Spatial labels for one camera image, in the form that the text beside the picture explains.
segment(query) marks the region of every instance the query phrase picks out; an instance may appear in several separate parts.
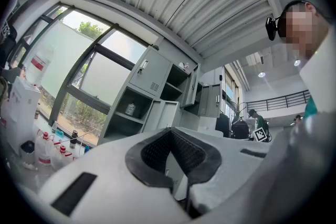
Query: tree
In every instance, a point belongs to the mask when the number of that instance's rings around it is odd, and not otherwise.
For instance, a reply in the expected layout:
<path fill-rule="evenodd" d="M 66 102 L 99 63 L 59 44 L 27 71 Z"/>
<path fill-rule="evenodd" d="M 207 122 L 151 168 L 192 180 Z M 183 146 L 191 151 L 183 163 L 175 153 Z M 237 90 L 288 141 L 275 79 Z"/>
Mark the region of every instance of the tree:
<path fill-rule="evenodd" d="M 75 28 L 75 30 L 93 39 L 98 38 L 103 33 L 103 28 L 98 27 L 98 25 L 91 25 L 91 22 L 80 22 L 79 28 Z"/>
<path fill-rule="evenodd" d="M 63 12 L 64 10 L 63 9 L 58 9 L 57 11 L 56 11 L 56 16 L 55 16 L 55 18 L 58 16 L 58 15 L 60 15 L 62 12 Z"/>

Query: white countertop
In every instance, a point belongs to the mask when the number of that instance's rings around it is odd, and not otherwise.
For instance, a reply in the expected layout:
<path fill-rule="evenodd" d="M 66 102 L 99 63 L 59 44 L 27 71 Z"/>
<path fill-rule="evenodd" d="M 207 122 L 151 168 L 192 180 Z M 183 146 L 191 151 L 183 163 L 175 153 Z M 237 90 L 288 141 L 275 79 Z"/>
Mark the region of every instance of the white countertop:
<path fill-rule="evenodd" d="M 53 135 L 51 132 L 51 126 L 48 125 L 48 122 L 41 115 L 38 117 L 38 119 L 34 120 L 32 133 L 36 135 L 39 129 L 43 132 L 48 132 L 49 135 Z M 6 136 L 1 133 L 0 137 L 2 149 L 7 159 L 8 171 L 12 175 L 13 180 L 15 181 L 15 183 L 21 183 L 37 193 L 42 185 L 45 183 L 45 181 L 47 181 L 47 179 L 55 173 L 55 170 L 51 166 L 43 166 L 39 163 L 34 164 L 37 170 L 30 170 L 25 168 L 23 166 L 22 159 L 14 152 L 14 150 L 8 144 Z M 59 140 L 65 141 L 69 139 L 70 138 L 68 138 L 67 136 L 60 137 L 58 135 L 55 135 L 54 142 L 57 142 Z M 62 144 L 66 146 L 67 151 L 72 152 L 74 157 L 77 158 L 79 156 L 79 144 L 76 144 L 76 147 L 74 149 L 70 148 L 69 141 L 65 141 Z M 82 146 L 80 150 L 80 156 L 84 154 L 84 149 L 85 148 Z"/>

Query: white machine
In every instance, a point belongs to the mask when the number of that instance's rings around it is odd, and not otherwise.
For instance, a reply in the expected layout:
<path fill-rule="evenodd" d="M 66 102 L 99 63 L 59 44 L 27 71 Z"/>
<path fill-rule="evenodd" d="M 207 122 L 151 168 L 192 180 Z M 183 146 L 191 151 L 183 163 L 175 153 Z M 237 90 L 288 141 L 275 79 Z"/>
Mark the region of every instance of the white machine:
<path fill-rule="evenodd" d="M 2 105 L 1 116 L 7 140 L 16 154 L 19 154 L 19 147 L 23 143 L 35 140 L 32 126 L 41 92 L 25 79 L 16 77 L 10 94 L 9 101 Z"/>

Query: shelf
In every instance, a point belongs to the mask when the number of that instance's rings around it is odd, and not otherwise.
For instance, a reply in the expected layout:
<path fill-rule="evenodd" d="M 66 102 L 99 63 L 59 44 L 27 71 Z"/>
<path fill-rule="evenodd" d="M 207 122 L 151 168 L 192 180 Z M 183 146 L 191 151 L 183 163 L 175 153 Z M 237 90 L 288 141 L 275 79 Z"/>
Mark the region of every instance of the shelf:
<path fill-rule="evenodd" d="M 123 118 L 125 118 L 125 119 L 127 119 L 127 120 L 130 120 L 130 121 L 138 122 L 138 123 L 140 123 L 140 124 L 143 124 L 143 123 L 144 123 L 144 121 L 142 121 L 142 120 L 139 120 L 139 119 L 134 118 L 134 117 L 132 117 L 132 116 L 128 116 L 128 115 L 126 115 L 126 114 L 124 114 L 124 113 L 120 113 L 120 112 L 118 112 L 118 111 L 115 112 L 115 115 L 118 115 L 118 116 L 123 117 Z"/>
<path fill-rule="evenodd" d="M 168 83 L 168 82 L 166 82 L 166 85 L 168 85 L 169 87 L 171 87 L 171 88 L 174 89 L 175 91 L 178 91 L 178 92 L 180 92 L 180 93 L 183 93 L 183 91 L 181 91 L 179 88 L 177 88 L 177 87 L 171 85 L 171 84 Z"/>

